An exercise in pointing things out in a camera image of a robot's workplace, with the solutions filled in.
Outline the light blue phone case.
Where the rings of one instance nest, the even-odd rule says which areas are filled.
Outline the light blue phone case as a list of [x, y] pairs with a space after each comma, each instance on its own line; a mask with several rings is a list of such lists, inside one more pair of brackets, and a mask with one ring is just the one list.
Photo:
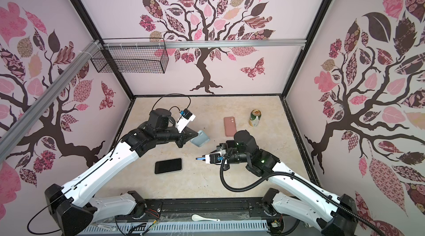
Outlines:
[[203, 130], [198, 131], [198, 136], [190, 140], [193, 145], [199, 148], [208, 143], [209, 141], [209, 136]]

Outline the pink phone case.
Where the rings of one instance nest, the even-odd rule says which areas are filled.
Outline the pink phone case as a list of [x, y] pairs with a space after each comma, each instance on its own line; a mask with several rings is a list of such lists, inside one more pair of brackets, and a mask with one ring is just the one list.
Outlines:
[[237, 128], [234, 117], [224, 117], [224, 130], [227, 137], [233, 137], [236, 134]]

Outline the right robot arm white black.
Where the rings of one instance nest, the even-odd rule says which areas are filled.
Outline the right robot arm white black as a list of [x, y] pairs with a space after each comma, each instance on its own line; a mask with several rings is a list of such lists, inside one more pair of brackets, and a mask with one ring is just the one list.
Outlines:
[[[262, 204], [270, 216], [283, 214], [294, 217], [316, 228], [323, 236], [355, 234], [357, 211], [350, 196], [326, 192], [299, 176], [278, 157], [260, 149], [255, 138], [246, 130], [238, 131], [233, 140], [218, 145], [216, 152], [206, 155], [205, 160], [220, 166], [221, 183], [231, 192], [246, 192], [269, 181], [291, 193], [288, 197], [277, 189], [268, 190]], [[231, 187], [225, 181], [224, 171], [231, 164], [240, 163], [244, 163], [246, 169], [259, 179], [246, 187]]]

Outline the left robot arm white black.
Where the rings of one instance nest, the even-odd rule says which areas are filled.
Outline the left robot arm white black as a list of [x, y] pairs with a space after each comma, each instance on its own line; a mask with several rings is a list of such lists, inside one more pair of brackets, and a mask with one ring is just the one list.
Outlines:
[[187, 125], [195, 120], [188, 109], [175, 121], [169, 110], [150, 111], [148, 121], [124, 135], [115, 148], [63, 186], [53, 184], [45, 191], [50, 215], [64, 236], [76, 236], [88, 225], [115, 216], [141, 218], [146, 212], [145, 200], [136, 192], [96, 198], [95, 194], [126, 166], [157, 145], [174, 142], [177, 147], [198, 136]]

